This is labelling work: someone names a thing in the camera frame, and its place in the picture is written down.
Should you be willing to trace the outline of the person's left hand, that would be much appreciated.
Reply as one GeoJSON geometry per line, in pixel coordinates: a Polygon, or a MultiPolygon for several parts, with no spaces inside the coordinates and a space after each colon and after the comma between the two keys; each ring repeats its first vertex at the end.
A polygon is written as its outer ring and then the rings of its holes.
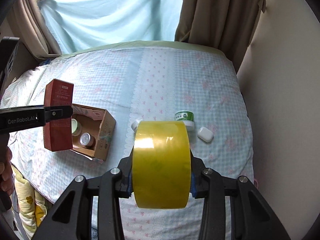
{"type": "Polygon", "coordinates": [[[5,157],[5,163],[1,162],[1,189],[10,196],[14,191],[14,181],[12,179],[11,168],[12,151],[8,147],[5,152],[5,157]]]}

